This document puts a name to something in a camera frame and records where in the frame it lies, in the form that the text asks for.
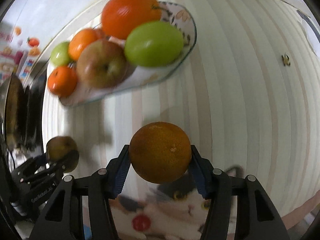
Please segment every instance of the white ceramic plate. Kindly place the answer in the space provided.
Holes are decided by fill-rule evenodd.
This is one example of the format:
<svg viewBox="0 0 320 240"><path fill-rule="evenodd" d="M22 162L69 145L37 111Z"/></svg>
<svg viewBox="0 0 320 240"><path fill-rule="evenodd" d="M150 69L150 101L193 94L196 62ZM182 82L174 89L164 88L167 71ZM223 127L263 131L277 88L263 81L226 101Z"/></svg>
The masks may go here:
<svg viewBox="0 0 320 240"><path fill-rule="evenodd" d="M161 67L151 68L129 65L128 74L125 76L123 82L114 88L92 89L86 87L81 82L78 82L75 91L68 98L60 99L60 102L64 106L82 105L104 98L106 95L115 92L160 82L168 78L175 70L177 70L177 68L183 63L184 59L188 56L188 54L192 51L194 45L196 44L196 25L191 14L182 5L171 2L159 2L159 4L161 8L164 9L160 20L169 22L171 25L174 25L183 33L185 46L179 57L173 63ZM98 23L94 25L95 28L100 27L100 15L92 21ZM122 47L125 44L125 40L118 40L113 37L110 38L110 41L116 42ZM54 68L55 66L51 62L49 62L47 68L47 76L51 74Z"/></svg>

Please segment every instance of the cat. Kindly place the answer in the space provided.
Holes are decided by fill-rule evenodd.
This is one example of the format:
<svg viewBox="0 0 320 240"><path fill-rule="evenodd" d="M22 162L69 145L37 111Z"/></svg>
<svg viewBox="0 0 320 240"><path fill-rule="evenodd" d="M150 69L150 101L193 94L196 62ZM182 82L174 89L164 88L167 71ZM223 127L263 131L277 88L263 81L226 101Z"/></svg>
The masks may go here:
<svg viewBox="0 0 320 240"><path fill-rule="evenodd" d="M241 178L244 175L240 166L233 166L226 173ZM150 191L151 194L145 201L135 201L119 195L110 202L117 231L122 236L130 239L200 239L211 200L204 200L197 192L188 172L176 181L160 184ZM140 213L152 221L150 228L143 233L135 231L130 225L130 220ZM232 201L230 233L235 231L235 216L236 204Z"/></svg>

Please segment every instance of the cat eye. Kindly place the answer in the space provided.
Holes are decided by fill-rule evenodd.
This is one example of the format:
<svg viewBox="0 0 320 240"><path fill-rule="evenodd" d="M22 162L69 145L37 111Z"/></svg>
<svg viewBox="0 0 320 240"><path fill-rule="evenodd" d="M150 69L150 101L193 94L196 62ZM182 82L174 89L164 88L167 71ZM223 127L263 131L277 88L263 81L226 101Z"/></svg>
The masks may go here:
<svg viewBox="0 0 320 240"><path fill-rule="evenodd" d="M179 200L179 201L182 201L182 200L186 200L187 199L187 195L185 194L182 194L180 191L175 191L173 193L173 199L174 200Z"/></svg>
<svg viewBox="0 0 320 240"><path fill-rule="evenodd" d="M205 209L205 210L208 210L209 207L210 207L210 203L211 203L211 200L210 200L210 199L205 200L205 201L202 202L201 207L202 207L203 209Z"/></svg>

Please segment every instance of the green fruit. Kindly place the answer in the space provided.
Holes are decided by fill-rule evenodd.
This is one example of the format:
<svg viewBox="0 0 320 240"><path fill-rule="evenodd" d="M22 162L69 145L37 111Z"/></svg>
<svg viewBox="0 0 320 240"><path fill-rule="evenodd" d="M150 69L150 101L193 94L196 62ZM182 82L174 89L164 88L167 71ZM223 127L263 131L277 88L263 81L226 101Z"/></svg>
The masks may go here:
<svg viewBox="0 0 320 240"><path fill-rule="evenodd" d="M54 47L50 57L50 60L54 65L68 65L72 61L68 54L69 43L69 41L65 41Z"/></svg>
<svg viewBox="0 0 320 240"><path fill-rule="evenodd" d="M134 65L159 67L174 61L182 49L182 33L169 23L155 21L140 25L129 34L124 54Z"/></svg>

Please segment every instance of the orange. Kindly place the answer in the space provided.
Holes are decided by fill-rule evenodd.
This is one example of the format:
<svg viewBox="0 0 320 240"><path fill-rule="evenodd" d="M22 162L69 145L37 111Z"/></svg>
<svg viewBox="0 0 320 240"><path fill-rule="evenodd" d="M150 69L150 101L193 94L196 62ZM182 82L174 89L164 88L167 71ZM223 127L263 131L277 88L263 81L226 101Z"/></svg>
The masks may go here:
<svg viewBox="0 0 320 240"><path fill-rule="evenodd" d="M129 157L136 173L152 183L180 178L191 160L188 136L178 126L154 122L140 128L132 137Z"/></svg>
<svg viewBox="0 0 320 240"><path fill-rule="evenodd" d="M19 35L21 34L21 28L18 27L18 26L16 26L16 27L14 28L14 33L15 33L17 36L19 36Z"/></svg>
<svg viewBox="0 0 320 240"><path fill-rule="evenodd" d="M76 71L68 66L55 68L48 78L48 88L51 93L59 97L68 97L76 89Z"/></svg>
<svg viewBox="0 0 320 240"><path fill-rule="evenodd" d="M41 51L38 49L38 46L32 47L32 49L29 51L29 56L38 56L40 55Z"/></svg>
<svg viewBox="0 0 320 240"><path fill-rule="evenodd" d="M101 23L107 36L125 40L134 28L160 18L157 0L110 0L102 10Z"/></svg>
<svg viewBox="0 0 320 240"><path fill-rule="evenodd" d="M82 51L92 42L101 38L99 31L92 28L86 28L79 31L70 41L68 53L69 56L77 61Z"/></svg>
<svg viewBox="0 0 320 240"><path fill-rule="evenodd" d="M33 38L27 38L27 43L30 47L39 46L40 41L39 39L33 37Z"/></svg>

